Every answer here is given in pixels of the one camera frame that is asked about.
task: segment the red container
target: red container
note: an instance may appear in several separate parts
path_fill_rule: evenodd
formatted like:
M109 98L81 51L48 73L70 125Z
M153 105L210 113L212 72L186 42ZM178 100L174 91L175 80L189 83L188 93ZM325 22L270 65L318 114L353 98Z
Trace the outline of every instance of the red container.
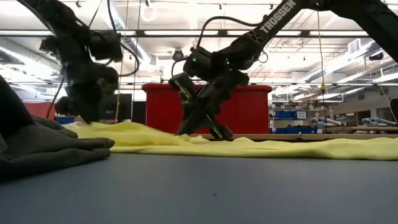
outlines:
M146 125L176 133L182 120L181 99L170 85L145 84L147 93ZM235 134L268 134L268 93L270 86L251 85L238 87L229 101L221 105L217 120ZM199 129L195 133L209 133Z

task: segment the yellow fabric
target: yellow fabric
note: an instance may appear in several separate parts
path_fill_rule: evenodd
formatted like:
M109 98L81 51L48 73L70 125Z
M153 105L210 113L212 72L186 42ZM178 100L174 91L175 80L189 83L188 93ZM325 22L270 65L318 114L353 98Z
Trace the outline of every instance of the yellow fabric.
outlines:
M398 160L398 139L390 138L334 139L311 143L253 142L247 138L240 138L227 142L208 141L201 137L174 136L137 123L114 125L94 123L90 126L71 125L67 128L76 132L79 138L115 140L112 152L223 157Z

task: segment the wall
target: wall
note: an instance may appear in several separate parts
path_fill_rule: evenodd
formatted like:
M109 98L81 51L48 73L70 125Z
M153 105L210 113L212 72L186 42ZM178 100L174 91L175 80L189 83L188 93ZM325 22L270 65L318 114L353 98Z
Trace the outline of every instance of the wall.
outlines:
M389 94L387 94L388 100L398 98L398 86L389 86ZM332 106L334 114L359 112L359 111L371 111L371 116L377 116L377 109L387 108L389 101L382 95L380 95L380 88L374 88L372 91L365 93L364 100L358 100L358 94L354 97L345 99L346 102L339 103L336 106Z

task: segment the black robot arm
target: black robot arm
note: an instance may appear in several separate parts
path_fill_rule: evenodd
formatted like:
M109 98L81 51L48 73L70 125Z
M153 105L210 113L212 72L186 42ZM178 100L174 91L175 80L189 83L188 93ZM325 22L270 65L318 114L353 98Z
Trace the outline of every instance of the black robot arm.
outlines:
M40 49L61 63L66 91L73 107L87 122L98 120L98 103L118 87L115 69L96 60L122 60L119 37L113 30L93 32L64 3L57 0L18 0L54 34L42 41Z
M354 20L398 62L398 18L380 0L283 0L255 29L229 47L213 53L202 47L192 49L184 72L169 81L183 100L184 117L177 134L192 134L206 126L215 138L230 138L232 132L218 124L215 115L238 85L248 84L249 77L239 70L250 68L266 44L302 9L333 11ZM195 91L189 77L208 84Z

